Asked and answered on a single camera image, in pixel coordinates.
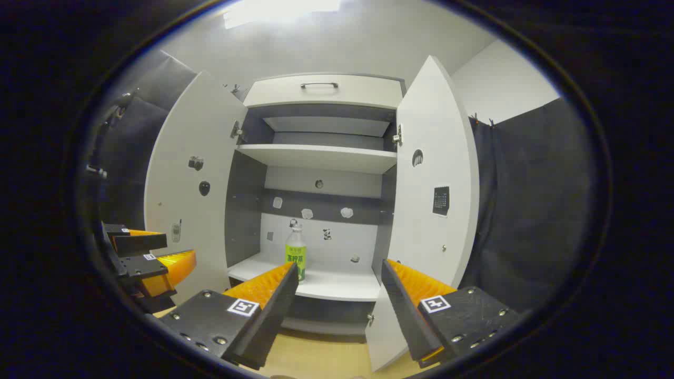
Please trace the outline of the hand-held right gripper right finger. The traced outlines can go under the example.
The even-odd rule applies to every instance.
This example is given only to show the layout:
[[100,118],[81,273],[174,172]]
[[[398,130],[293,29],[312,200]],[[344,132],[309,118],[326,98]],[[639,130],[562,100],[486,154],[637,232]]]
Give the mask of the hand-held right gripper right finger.
[[421,368],[465,356],[522,318],[481,288],[456,290],[390,259],[382,262],[381,278],[411,358]]

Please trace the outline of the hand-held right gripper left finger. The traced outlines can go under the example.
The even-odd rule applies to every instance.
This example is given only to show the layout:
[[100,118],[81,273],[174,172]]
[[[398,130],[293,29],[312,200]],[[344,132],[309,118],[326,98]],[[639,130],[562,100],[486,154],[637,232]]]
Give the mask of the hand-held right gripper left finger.
[[196,350],[259,370],[298,285],[299,267],[287,262],[223,293],[202,290],[159,321]]

